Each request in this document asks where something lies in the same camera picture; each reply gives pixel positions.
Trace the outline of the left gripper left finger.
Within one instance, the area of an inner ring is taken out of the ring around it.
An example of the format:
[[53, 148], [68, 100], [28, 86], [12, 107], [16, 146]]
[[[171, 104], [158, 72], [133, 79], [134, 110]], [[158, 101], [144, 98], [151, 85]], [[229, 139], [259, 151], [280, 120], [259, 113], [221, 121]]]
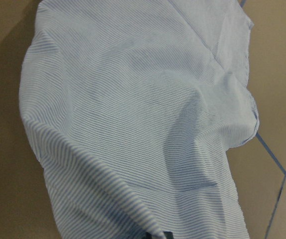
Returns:
[[152, 235], [150, 233], [146, 233], [144, 238], [145, 239], [152, 239]]

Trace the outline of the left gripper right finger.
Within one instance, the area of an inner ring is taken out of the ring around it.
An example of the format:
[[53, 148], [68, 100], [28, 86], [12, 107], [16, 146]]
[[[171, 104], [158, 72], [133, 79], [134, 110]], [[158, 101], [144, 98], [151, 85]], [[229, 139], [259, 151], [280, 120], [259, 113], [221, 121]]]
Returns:
[[172, 232], [163, 232], [166, 239], [172, 239]]

